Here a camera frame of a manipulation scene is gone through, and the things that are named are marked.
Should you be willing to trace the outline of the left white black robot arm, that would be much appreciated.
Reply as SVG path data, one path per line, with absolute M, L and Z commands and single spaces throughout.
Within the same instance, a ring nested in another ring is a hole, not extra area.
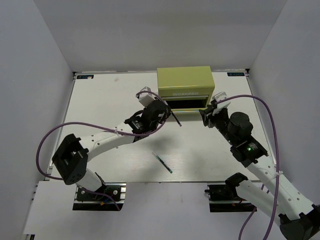
M 171 108 L 166 103 L 154 100 L 110 131 L 82 137 L 69 134 L 53 155 L 54 166 L 66 185 L 85 188 L 99 200 L 105 196 L 106 187 L 101 177 L 87 167 L 88 162 L 104 152 L 150 136 L 170 115 Z

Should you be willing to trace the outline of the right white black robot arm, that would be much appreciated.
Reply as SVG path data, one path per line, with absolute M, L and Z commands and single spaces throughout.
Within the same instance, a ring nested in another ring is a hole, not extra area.
M 274 197 L 277 206 L 274 219 L 287 240 L 309 240 L 320 231 L 320 207 L 306 198 L 286 176 L 276 170 L 267 150 L 252 136 L 253 125 L 243 112 L 228 113 L 228 108 L 208 106 L 199 111 L 204 126 L 216 128 L 230 144 L 230 152 L 269 190 L 263 192 L 243 174 L 235 173 L 225 180 L 226 195 L 251 202 L 271 216 Z

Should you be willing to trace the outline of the green metal drawer chest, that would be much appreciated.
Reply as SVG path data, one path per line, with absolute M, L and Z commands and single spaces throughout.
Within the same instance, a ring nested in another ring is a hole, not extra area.
M 211 68 L 209 66 L 188 66 L 188 67 L 163 67 L 157 69 L 158 95 L 171 96 L 173 93 L 198 92 L 202 95 L 209 95 L 209 104 L 214 89 L 215 82 Z M 173 99 L 203 99 L 203 98 L 171 98 Z

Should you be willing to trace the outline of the green gel pen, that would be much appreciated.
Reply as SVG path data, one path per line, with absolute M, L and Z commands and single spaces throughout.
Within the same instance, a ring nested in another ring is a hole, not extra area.
M 152 155 L 165 167 L 165 169 L 172 174 L 173 171 L 169 168 L 169 166 L 162 160 L 160 156 L 158 156 L 155 152 L 152 152 Z

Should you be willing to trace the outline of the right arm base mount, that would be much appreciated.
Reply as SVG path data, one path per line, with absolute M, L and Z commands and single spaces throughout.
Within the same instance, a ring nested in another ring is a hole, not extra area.
M 233 194 L 226 184 L 210 184 L 204 190 L 208 196 L 211 213 L 245 213 L 251 212 L 254 205 Z

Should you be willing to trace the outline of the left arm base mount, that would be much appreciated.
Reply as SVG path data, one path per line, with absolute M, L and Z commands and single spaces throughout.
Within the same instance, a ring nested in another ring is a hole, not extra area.
M 73 211 L 98 211 L 98 212 L 117 212 L 120 211 L 125 203 L 126 197 L 125 183 L 107 183 L 102 193 L 105 195 L 92 194 L 81 187 L 76 188 L 73 201 Z

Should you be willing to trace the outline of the purple gel pen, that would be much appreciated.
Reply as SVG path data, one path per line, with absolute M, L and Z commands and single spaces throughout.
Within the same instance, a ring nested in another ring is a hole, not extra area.
M 177 124 L 179 125 L 179 127 L 182 127 L 181 122 L 178 120 L 178 118 L 176 117 L 176 115 L 174 114 L 173 111 L 171 111 L 171 115 L 172 115 L 172 117 L 175 119 L 175 121 L 177 122 Z

